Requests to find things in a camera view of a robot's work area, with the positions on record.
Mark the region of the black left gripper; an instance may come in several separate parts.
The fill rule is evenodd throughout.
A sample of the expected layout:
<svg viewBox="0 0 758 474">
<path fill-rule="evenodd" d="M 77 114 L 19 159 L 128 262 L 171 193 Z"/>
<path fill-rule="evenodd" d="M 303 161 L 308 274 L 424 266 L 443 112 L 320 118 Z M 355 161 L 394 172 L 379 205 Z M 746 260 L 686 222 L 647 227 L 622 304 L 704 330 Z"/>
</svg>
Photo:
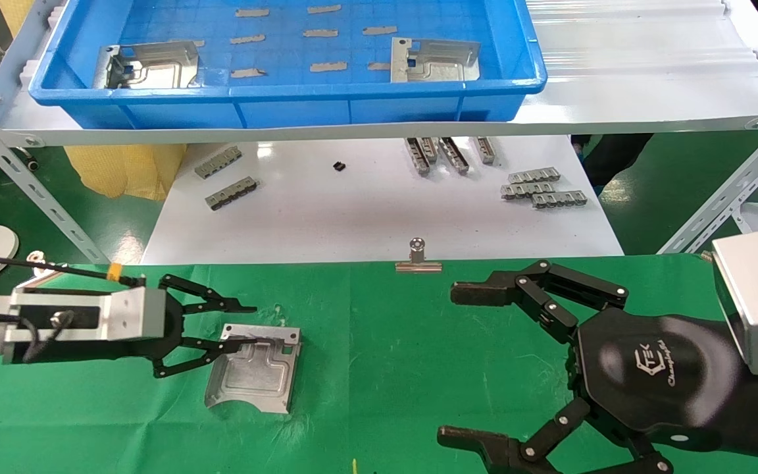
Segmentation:
<svg viewBox="0 0 758 474">
<path fill-rule="evenodd" d="M 153 363 L 153 376 L 167 378 L 201 368 L 244 346 L 267 343 L 265 337 L 240 336 L 226 341 L 183 337 L 184 315 L 219 311 L 253 314 L 237 298 L 166 274 L 159 288 L 199 299 L 184 304 L 167 293 L 26 293 L 24 294 L 24 363 L 62 363 L 140 357 Z M 171 366 L 163 363 L 175 348 L 203 351 Z"/>
</svg>

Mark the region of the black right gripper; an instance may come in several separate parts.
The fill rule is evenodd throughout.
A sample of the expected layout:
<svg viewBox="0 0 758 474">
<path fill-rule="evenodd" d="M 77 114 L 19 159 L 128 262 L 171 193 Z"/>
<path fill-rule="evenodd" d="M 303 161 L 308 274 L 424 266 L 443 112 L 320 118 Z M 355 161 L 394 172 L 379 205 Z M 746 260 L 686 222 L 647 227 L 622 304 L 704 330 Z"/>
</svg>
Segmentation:
<svg viewBox="0 0 758 474">
<path fill-rule="evenodd" d="M 720 449 L 720 417 L 745 374 L 726 323 L 605 310 L 578 327 L 578 319 L 554 300 L 622 309 L 628 295 L 622 285 L 547 260 L 518 272 L 493 272 L 484 282 L 453 283 L 454 304 L 514 304 L 557 342 L 575 340 L 577 391 L 587 401 L 573 399 L 524 443 L 445 425 L 438 429 L 438 444 L 479 455 L 488 473 L 559 473 L 548 456 L 593 412 L 592 422 L 616 443 L 644 435 L 683 450 Z M 673 473 L 650 441 L 628 439 L 632 461 L 592 472 Z"/>
</svg>

